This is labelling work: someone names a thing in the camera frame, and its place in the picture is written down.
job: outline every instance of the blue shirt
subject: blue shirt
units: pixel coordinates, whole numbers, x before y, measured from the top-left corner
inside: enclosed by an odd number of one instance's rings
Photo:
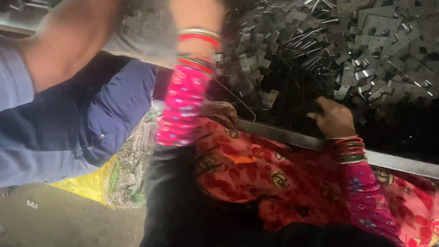
[[[12,40],[0,37],[0,187],[92,173],[79,157],[77,110],[66,95],[34,95]]]

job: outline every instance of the man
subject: man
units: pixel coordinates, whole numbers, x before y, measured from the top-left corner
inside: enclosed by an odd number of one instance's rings
[[[0,38],[0,187],[94,172],[149,109],[156,66],[126,60],[100,92],[66,81],[108,41],[124,3],[64,0],[35,36]]]

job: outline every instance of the pink sleeve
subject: pink sleeve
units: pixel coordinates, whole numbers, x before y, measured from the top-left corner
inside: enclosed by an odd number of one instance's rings
[[[351,223],[400,245],[399,229],[367,161],[340,165]]]
[[[185,65],[177,65],[171,77],[166,109],[158,123],[156,142],[168,146],[192,144],[197,117],[211,77]]]

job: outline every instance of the yellow sack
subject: yellow sack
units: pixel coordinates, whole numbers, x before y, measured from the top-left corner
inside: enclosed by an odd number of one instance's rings
[[[93,174],[84,175],[76,178],[68,178],[63,181],[51,183],[51,186],[73,192],[77,195],[100,202],[106,203],[106,184],[111,176],[115,163],[114,155],[104,166]]]

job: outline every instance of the floor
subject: floor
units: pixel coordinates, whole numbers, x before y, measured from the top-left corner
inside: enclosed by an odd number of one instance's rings
[[[49,185],[23,185],[0,197],[0,247],[137,247],[145,215],[144,207],[113,210]]]

